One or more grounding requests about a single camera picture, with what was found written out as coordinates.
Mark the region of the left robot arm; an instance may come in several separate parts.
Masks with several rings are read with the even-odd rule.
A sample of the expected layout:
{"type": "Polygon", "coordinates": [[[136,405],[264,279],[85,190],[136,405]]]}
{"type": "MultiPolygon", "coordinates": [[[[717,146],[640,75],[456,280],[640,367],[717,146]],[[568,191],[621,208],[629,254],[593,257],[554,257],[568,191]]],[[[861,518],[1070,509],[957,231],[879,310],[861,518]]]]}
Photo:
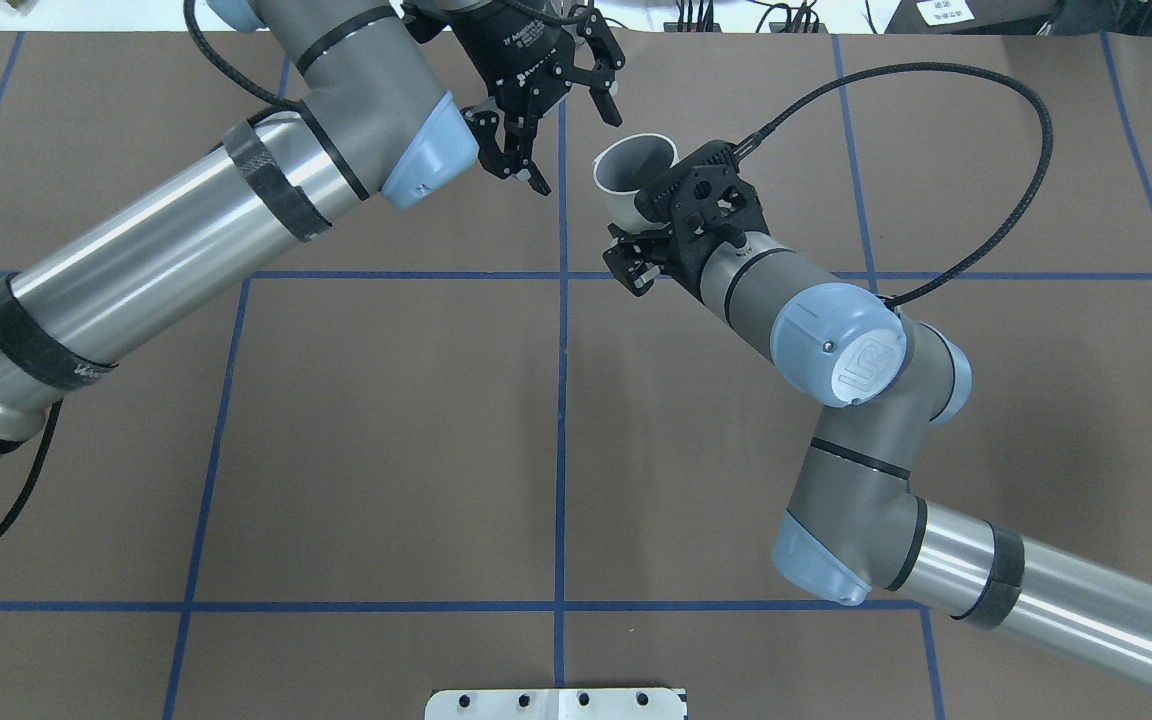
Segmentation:
{"type": "Polygon", "coordinates": [[[550,184],[538,126],[573,86],[609,126],[626,54],[602,13],[550,1],[215,1],[306,83],[50,258],[0,279],[0,457],[51,406],[280,253],[380,196],[411,209],[472,165],[550,184]]]}

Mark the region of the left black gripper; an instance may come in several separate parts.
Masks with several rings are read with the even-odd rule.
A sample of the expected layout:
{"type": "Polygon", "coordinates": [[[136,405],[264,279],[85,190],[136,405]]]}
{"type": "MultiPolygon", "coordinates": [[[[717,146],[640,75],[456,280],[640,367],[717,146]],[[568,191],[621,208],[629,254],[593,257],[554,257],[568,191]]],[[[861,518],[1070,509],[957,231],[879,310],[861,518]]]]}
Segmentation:
{"type": "MultiPolygon", "coordinates": [[[[556,101],[570,91],[550,65],[573,59],[573,38],[556,18],[550,1],[477,1],[450,10],[450,28],[483,79],[488,99],[526,101],[545,97],[556,101]]],[[[568,82],[589,88],[602,122],[621,127],[623,118],[614,101],[616,73],[626,68],[626,54],[616,36],[594,8],[573,8],[573,32],[585,41],[591,68],[568,67],[568,82]]],[[[463,119],[477,143],[477,160],[497,179],[517,179],[531,191],[550,196],[552,187],[532,160],[541,115],[513,114],[494,103],[467,106],[463,119]]]]}

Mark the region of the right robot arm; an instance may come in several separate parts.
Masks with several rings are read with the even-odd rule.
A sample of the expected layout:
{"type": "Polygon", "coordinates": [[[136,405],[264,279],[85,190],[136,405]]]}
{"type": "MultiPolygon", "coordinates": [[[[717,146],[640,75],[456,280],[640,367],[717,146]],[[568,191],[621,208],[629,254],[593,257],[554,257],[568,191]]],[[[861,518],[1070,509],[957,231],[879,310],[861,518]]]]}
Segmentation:
{"type": "Polygon", "coordinates": [[[972,392],[943,333],[763,232],[608,232],[602,258],[627,290],[666,273],[823,407],[772,551],[788,582],[850,607],[882,588],[1152,689],[1152,584],[915,495],[929,429],[972,392]]]}

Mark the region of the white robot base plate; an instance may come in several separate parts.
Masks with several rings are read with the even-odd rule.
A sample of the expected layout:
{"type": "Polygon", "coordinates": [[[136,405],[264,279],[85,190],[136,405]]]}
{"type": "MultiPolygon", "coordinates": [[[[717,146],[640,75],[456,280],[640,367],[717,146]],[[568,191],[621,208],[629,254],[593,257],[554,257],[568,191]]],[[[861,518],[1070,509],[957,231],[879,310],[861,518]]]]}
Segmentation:
{"type": "Polygon", "coordinates": [[[684,689],[667,687],[449,689],[425,719],[689,719],[684,689]]]}

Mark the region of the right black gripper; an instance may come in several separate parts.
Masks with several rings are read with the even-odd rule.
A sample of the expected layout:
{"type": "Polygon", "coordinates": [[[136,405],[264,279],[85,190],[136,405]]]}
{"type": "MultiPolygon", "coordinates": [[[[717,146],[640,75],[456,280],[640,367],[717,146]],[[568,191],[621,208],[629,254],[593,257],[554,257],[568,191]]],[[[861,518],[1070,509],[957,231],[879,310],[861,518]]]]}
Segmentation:
{"type": "Polygon", "coordinates": [[[602,263],[617,283],[634,297],[652,290],[660,278],[675,281],[695,300],[702,301],[702,274],[710,256],[736,238],[733,232],[687,232],[687,229],[649,228],[627,232],[608,223],[613,247],[641,247],[652,251],[605,250],[602,263]]]}

